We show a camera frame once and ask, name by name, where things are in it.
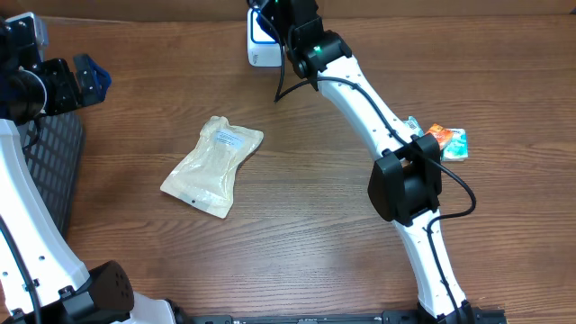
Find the beige paper pouch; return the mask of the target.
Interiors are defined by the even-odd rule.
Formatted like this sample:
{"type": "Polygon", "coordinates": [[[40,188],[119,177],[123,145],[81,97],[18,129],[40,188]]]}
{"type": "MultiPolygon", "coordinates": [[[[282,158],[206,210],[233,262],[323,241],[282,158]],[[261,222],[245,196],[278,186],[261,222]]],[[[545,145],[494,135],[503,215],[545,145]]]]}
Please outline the beige paper pouch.
{"type": "Polygon", "coordinates": [[[234,126],[212,116],[194,149],[170,172],[160,190],[194,208],[224,219],[233,204],[239,166],[264,139],[260,130],[234,126]]]}

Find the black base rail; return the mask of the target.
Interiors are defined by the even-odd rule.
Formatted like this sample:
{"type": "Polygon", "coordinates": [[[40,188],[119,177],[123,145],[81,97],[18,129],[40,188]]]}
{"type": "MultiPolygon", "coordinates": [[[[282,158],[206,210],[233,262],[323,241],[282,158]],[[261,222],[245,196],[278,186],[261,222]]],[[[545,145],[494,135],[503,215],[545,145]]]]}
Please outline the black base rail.
{"type": "Polygon", "coordinates": [[[385,310],[380,314],[300,315],[292,317],[195,316],[193,324],[417,324],[433,323],[417,310],[385,310]]]}

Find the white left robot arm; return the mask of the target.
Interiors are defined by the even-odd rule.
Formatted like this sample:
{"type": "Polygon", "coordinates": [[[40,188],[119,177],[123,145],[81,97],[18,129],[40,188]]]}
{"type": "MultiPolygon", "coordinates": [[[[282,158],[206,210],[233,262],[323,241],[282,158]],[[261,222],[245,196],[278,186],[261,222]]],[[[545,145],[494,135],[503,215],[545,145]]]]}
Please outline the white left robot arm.
{"type": "Polygon", "coordinates": [[[46,60],[34,13],[1,21],[1,285],[10,323],[186,323],[170,300],[134,292],[115,261],[87,269],[63,239],[24,160],[18,126],[100,104],[112,80],[88,55],[46,60]]]}

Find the green wet wipes pack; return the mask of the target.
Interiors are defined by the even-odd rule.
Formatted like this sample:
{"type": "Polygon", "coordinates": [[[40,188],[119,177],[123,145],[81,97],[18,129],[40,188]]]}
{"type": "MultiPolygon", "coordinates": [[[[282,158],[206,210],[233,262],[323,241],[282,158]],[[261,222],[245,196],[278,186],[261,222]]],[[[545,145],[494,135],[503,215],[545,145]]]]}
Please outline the green wet wipes pack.
{"type": "Polygon", "coordinates": [[[425,132],[422,130],[422,128],[420,127],[417,119],[413,116],[409,116],[408,119],[406,121],[404,121],[404,124],[410,129],[410,131],[419,137],[422,137],[425,135],[425,132]]]}

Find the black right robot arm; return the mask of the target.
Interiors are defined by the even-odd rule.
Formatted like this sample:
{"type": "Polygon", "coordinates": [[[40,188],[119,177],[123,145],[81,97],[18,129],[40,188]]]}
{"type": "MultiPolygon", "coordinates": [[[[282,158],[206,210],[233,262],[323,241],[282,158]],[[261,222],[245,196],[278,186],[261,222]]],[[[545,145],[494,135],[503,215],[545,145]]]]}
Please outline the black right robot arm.
{"type": "Polygon", "coordinates": [[[394,225],[418,287],[421,323],[473,323],[475,315],[446,252],[439,206],[442,177],[464,181],[441,163],[433,135],[414,134],[375,92],[344,39],[325,29],[314,1],[249,0],[256,22],[290,63],[303,86],[330,100],[373,159],[368,196],[394,225]]]}

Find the teal packet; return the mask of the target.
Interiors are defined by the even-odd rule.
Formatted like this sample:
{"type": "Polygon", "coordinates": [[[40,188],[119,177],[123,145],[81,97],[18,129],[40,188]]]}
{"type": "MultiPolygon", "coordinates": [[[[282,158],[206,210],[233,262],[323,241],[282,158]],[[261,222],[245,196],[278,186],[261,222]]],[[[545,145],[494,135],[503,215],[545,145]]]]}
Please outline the teal packet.
{"type": "Polygon", "coordinates": [[[442,152],[443,161],[464,161],[469,157],[467,134],[464,129],[451,129],[453,137],[442,152]]]}

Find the dark grey plastic basket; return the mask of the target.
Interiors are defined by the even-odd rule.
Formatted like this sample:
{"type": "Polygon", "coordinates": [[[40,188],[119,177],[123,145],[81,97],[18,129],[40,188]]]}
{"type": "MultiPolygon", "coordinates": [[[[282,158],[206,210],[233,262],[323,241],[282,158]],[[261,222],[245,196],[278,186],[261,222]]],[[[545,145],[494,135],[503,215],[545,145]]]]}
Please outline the dark grey plastic basket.
{"type": "Polygon", "coordinates": [[[58,231],[65,237],[86,134],[80,117],[73,112],[45,117],[40,125],[40,137],[35,144],[31,144],[37,135],[33,123],[19,126],[17,130],[32,180],[58,231]]]}

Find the white barcode scanner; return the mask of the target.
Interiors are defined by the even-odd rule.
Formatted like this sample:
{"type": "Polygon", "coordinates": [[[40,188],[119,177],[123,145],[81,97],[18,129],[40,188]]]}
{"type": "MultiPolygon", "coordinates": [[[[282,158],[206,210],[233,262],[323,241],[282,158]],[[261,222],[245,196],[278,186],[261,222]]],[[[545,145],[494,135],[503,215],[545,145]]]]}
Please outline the white barcode scanner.
{"type": "Polygon", "coordinates": [[[282,50],[271,23],[259,9],[247,11],[247,58],[257,68],[278,68],[282,65],[282,50]]]}

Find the orange Kleenex tissue pack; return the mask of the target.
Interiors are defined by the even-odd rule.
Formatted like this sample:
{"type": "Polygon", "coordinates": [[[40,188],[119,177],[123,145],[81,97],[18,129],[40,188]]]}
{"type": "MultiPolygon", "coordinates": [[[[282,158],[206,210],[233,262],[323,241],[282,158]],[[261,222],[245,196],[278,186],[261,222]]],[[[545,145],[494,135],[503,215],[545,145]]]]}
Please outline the orange Kleenex tissue pack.
{"type": "Polygon", "coordinates": [[[433,124],[427,130],[426,134],[431,134],[436,139],[440,150],[443,150],[448,146],[454,137],[454,132],[452,130],[449,130],[437,123],[433,124]]]}

